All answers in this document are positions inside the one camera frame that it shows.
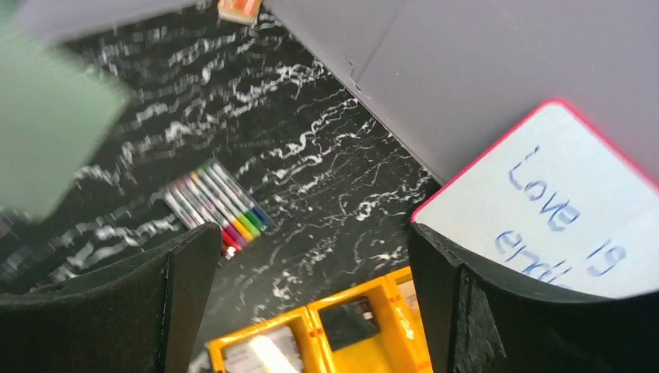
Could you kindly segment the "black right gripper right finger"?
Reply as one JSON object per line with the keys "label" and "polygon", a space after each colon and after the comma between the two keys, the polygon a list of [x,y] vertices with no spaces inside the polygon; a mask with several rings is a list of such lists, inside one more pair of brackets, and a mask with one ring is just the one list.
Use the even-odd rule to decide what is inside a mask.
{"label": "black right gripper right finger", "polygon": [[658,295],[558,288],[410,226],[410,267],[436,372],[656,372]]}

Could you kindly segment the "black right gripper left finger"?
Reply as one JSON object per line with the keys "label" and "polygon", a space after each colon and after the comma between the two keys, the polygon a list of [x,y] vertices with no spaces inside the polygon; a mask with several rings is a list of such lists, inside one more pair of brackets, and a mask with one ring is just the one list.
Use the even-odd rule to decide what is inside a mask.
{"label": "black right gripper left finger", "polygon": [[221,255],[207,223],[143,253],[1,297],[3,372],[185,372]]}

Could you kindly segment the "orange plastic bin tray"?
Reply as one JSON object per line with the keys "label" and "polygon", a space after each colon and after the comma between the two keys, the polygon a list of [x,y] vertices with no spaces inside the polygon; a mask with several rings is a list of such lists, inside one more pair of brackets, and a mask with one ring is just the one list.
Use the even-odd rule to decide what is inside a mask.
{"label": "orange plastic bin tray", "polygon": [[213,372],[431,372],[409,267],[211,340]]}

